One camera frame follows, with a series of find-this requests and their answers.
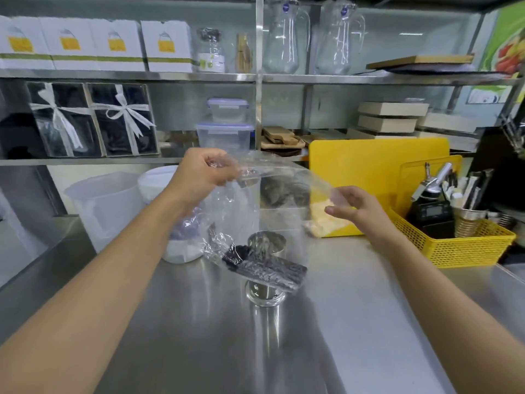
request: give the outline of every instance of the glass pitcher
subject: glass pitcher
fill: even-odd
[[[307,21],[307,51],[310,47],[310,17],[299,10],[297,0],[267,0],[272,23],[266,39],[263,67],[267,73],[293,74],[299,67],[296,18]]]
[[[348,0],[328,0],[321,7],[321,35],[316,56],[317,74],[348,74],[351,68],[350,27],[358,26],[359,53],[364,42],[364,18]]]

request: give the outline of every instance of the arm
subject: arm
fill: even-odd
[[[0,347],[0,393],[91,393],[141,302],[173,225],[237,175],[188,150],[167,188]]]
[[[390,221],[374,196],[339,191],[355,209],[326,212],[353,222],[392,265],[399,285],[458,394],[523,393],[525,346],[445,277]]]

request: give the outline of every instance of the poster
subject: poster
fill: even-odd
[[[515,78],[524,60],[525,1],[522,1],[500,10],[479,70],[503,71]],[[510,90],[508,85],[473,86],[467,103],[504,103]],[[521,102],[524,94],[525,90],[517,102]]]

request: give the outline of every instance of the plastic food container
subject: plastic food container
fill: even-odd
[[[244,123],[248,102],[239,98],[210,98],[208,108],[217,123]]]
[[[82,224],[99,253],[144,207],[138,174],[116,172],[83,179],[64,193],[73,200]]]
[[[198,123],[195,128],[201,147],[215,147],[227,152],[250,150],[250,124]]]
[[[146,204],[152,202],[168,185],[177,166],[165,166],[146,171],[139,177],[139,191]],[[193,214],[173,227],[167,249],[162,258],[172,264],[182,264],[199,258],[202,255],[199,247],[199,222],[197,215],[201,212],[196,207]]]

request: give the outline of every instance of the white ribbon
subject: white ribbon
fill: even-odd
[[[51,83],[45,83],[45,88],[38,92],[38,95],[47,102],[46,104],[42,103],[30,103],[31,110],[40,110],[40,109],[53,109],[53,126],[56,128],[64,128],[67,132],[69,139],[75,149],[82,148],[82,142],[78,137],[75,127],[69,122],[69,120],[63,115],[60,111],[65,110],[67,112],[73,112],[78,114],[91,114],[89,108],[66,108],[64,106],[57,106],[55,102],[55,93],[53,92],[53,85]]]
[[[140,131],[139,126],[135,123],[134,118],[140,121],[143,125],[145,125],[148,128],[148,130],[150,129],[150,127],[154,127],[155,125],[152,122],[150,122],[147,118],[142,116],[140,113],[137,113],[135,111],[149,111],[150,106],[146,103],[134,103],[128,105],[128,101],[124,96],[122,84],[115,84],[115,88],[115,98],[117,101],[119,101],[120,105],[111,105],[108,103],[94,103],[92,104],[92,107],[95,110],[105,110],[106,116],[112,120],[116,120],[117,118],[124,116],[124,123],[126,124],[126,130],[128,131],[128,138],[130,140],[131,145],[131,152],[133,153],[133,155],[138,156],[139,150],[136,145],[136,139],[133,135],[139,138],[142,137],[143,134]],[[116,111],[116,113],[114,115],[109,115],[109,112],[112,110]]]

